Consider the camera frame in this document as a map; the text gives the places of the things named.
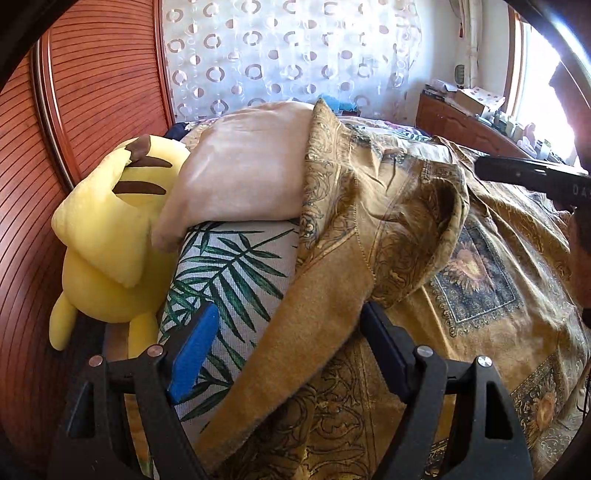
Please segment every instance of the wooden cabinet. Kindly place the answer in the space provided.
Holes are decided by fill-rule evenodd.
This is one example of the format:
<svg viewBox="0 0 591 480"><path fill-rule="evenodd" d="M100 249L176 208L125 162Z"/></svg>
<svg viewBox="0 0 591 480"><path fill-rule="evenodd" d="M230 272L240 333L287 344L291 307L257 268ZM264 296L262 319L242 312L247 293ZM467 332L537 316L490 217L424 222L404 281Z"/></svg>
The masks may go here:
<svg viewBox="0 0 591 480"><path fill-rule="evenodd" d="M498 131L427 95L421 95L415 124L417 128L425 130L430 135L447 138L459 145L474 148L489 155L530 158L527 153Z"/></svg>

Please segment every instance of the palm leaf print cushion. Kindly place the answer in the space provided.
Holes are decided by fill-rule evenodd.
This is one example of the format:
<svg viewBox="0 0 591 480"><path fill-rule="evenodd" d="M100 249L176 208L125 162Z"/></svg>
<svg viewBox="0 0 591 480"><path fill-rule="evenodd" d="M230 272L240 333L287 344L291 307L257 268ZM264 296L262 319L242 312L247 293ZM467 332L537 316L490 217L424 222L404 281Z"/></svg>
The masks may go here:
<svg viewBox="0 0 591 480"><path fill-rule="evenodd" d="M208 222L189 231L161 322L160 342L203 300L217 305L220 331L193 391L178 405L195 441L255 349L296 266L298 220Z"/></svg>

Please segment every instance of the window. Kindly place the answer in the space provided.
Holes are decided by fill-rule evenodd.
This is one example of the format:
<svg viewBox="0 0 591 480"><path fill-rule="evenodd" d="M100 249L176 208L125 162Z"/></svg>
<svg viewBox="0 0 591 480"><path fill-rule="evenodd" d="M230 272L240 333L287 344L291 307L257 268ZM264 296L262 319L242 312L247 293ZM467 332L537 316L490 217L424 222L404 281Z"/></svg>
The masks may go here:
<svg viewBox="0 0 591 480"><path fill-rule="evenodd" d="M560 62L559 54L531 25L510 9L509 71L505 88L508 114L523 125L535 124L537 140L548 140L552 151L573 164L574 132L549 85Z"/></svg>

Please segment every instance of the window frame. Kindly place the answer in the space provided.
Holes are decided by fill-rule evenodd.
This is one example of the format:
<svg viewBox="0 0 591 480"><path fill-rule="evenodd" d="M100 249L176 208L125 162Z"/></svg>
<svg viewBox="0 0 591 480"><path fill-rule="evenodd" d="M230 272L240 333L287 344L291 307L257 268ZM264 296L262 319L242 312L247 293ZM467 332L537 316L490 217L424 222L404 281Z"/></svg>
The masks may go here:
<svg viewBox="0 0 591 480"><path fill-rule="evenodd" d="M509 13L509 59L505 79L505 103L501 110L509 116L517 112L525 80L526 32L525 20L510 5Z"/></svg>

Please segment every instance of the brown stripe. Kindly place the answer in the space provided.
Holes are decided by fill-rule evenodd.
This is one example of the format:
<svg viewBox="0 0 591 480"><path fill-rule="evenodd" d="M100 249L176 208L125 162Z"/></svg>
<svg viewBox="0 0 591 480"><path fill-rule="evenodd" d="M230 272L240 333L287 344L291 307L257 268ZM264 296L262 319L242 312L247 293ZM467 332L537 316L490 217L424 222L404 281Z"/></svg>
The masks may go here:
<svg viewBox="0 0 591 480"><path fill-rule="evenodd" d="M130 160L132 162L139 160L142 157L145 157L150 151L150 136L149 135L142 135L138 137L133 142L128 144L125 149L131 152Z"/></svg>
<svg viewBox="0 0 591 480"><path fill-rule="evenodd" d="M163 167L163 168L172 168L173 164L171 164L170 162L167 162L166 160L162 160L162 158L156 158L156 157L142 157L139 158L135 161L133 161L132 163L130 163L129 165L127 165L128 168L130 167Z"/></svg>
<svg viewBox="0 0 591 480"><path fill-rule="evenodd" d="M135 180L118 182L113 188L113 193L148 193L152 195L166 195L166 190L155 183Z"/></svg>

